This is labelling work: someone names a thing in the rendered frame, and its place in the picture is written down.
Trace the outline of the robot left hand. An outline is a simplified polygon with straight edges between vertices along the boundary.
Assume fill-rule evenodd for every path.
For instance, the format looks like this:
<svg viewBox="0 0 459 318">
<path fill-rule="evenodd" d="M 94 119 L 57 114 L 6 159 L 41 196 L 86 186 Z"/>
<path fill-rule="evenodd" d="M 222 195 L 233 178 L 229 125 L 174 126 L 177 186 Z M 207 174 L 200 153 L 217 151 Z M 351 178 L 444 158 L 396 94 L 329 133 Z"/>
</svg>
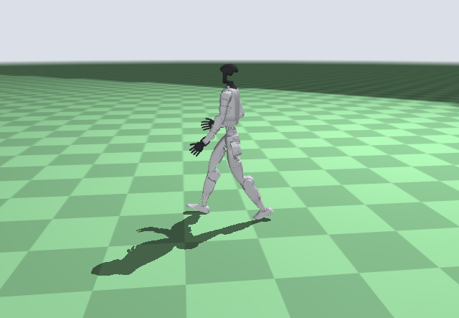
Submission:
<svg viewBox="0 0 459 318">
<path fill-rule="evenodd" d="M 205 136 L 205 137 L 206 137 L 206 136 Z M 205 138 L 205 137 L 204 137 L 204 138 Z M 203 138 L 203 139 L 204 139 L 204 138 Z M 203 140 L 203 139 L 202 139 L 202 140 Z M 194 149 L 194 150 L 191 152 L 191 154 L 196 150 L 196 151 L 193 153 L 193 155 L 195 155 L 195 154 L 198 152 L 197 155 L 196 155 L 196 156 L 198 156 L 199 153 L 203 150 L 204 146 L 206 146 L 206 145 L 210 142 L 210 141 L 209 141 L 209 142 L 205 145 L 205 144 L 202 142 L 202 140 L 200 140 L 200 142 L 190 144 L 190 146 L 191 146 L 191 145 L 194 145 L 194 147 L 192 147 L 192 148 L 190 149 L 190 151 L 191 151 L 192 149 Z"/>
</svg>

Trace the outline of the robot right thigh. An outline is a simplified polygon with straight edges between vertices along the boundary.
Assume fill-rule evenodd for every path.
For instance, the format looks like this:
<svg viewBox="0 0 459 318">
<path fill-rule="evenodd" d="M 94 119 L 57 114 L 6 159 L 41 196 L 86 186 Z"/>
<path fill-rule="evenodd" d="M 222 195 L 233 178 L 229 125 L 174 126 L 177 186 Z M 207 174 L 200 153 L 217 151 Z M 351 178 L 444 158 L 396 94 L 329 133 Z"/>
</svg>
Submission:
<svg viewBox="0 0 459 318">
<path fill-rule="evenodd" d="M 220 177 L 220 172 L 216 168 L 216 166 L 221 162 L 222 158 L 225 155 L 226 149 L 227 148 L 225 141 L 224 141 L 224 136 L 219 140 L 217 145 L 215 146 L 212 155 L 209 160 L 209 168 L 208 168 L 208 173 L 209 173 L 209 178 L 211 180 L 218 180 Z"/>
</svg>

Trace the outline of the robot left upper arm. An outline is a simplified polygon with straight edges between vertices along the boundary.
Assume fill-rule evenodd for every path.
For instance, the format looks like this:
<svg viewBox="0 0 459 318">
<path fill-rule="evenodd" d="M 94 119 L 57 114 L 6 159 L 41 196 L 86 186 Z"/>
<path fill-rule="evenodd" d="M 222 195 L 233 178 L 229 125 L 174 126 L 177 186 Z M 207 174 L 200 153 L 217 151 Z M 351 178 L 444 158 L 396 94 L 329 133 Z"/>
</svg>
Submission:
<svg viewBox="0 0 459 318">
<path fill-rule="evenodd" d="M 232 100 L 232 92 L 231 91 L 226 90 L 226 91 L 223 91 L 221 93 L 220 106 L 219 106 L 219 115 L 218 116 L 222 117 L 222 123 L 224 123 L 224 120 L 226 118 L 227 109 L 228 109 L 228 106 L 229 106 L 229 103 L 230 103 L 231 100 Z M 218 117 L 218 116 L 216 116 L 216 117 Z"/>
</svg>

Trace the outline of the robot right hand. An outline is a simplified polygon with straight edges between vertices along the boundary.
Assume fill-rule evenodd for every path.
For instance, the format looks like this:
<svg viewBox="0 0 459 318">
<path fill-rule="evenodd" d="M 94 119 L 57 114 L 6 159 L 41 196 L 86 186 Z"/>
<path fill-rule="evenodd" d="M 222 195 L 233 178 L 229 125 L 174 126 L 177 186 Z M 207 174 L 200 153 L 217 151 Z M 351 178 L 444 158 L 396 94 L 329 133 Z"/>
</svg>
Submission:
<svg viewBox="0 0 459 318">
<path fill-rule="evenodd" d="M 203 129 L 203 131 L 207 130 L 207 129 L 210 129 L 212 127 L 212 124 L 214 124 L 214 121 L 212 119 L 210 119 L 210 118 L 205 118 L 205 119 L 209 120 L 209 121 L 202 121 L 201 123 L 203 123 L 203 124 L 201 124 L 201 126 L 208 125 L 208 126 L 203 126 L 202 128 L 205 128 L 205 127 L 209 127 L 209 128 L 205 128 L 205 129 Z M 221 128 L 223 128 L 223 127 L 221 127 Z"/>
</svg>

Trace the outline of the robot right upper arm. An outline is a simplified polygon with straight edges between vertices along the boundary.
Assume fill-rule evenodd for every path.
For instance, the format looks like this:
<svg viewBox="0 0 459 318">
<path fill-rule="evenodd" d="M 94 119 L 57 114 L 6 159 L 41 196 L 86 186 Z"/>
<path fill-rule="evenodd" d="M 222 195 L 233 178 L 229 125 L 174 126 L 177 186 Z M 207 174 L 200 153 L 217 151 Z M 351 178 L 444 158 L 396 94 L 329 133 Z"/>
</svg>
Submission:
<svg viewBox="0 0 459 318">
<path fill-rule="evenodd" d="M 243 107 L 242 107 L 242 103 L 241 103 L 241 100 L 240 100 L 240 115 L 239 115 L 239 119 L 242 118 L 244 116 L 244 110 L 243 110 Z"/>
</svg>

